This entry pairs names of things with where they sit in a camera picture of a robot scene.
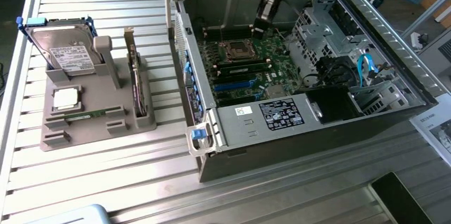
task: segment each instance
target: blue pcie slot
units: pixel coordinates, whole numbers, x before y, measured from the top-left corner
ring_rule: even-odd
[[[235,90],[241,88],[251,88],[254,86],[254,83],[256,81],[256,78],[249,81],[241,81],[236,83],[228,83],[228,84],[217,84],[215,86],[215,91],[227,91],[227,90]]]

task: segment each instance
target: slatted aluminum table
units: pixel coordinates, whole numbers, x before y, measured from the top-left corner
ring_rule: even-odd
[[[435,223],[451,220],[451,169],[408,122],[331,151],[207,183],[187,152],[185,122],[168,45],[164,0],[27,0],[23,17],[88,14],[125,56],[123,28],[135,27],[148,62],[157,129],[51,152],[39,148],[44,66],[17,35],[0,114],[4,224],[85,205],[113,223],[390,223],[367,184],[395,171]]]

